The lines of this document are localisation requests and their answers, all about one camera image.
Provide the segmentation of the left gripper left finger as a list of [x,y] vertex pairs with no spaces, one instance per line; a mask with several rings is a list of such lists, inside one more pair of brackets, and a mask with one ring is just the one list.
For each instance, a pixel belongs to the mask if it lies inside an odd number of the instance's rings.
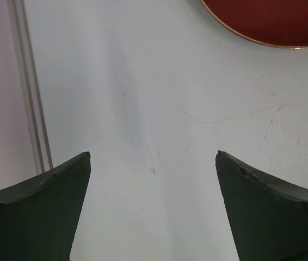
[[0,190],[0,260],[69,260],[90,153]]

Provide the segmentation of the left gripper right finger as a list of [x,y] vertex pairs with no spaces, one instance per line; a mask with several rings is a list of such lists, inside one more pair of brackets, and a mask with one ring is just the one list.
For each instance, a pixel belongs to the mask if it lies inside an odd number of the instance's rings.
[[223,151],[215,166],[239,260],[308,260],[308,189]]

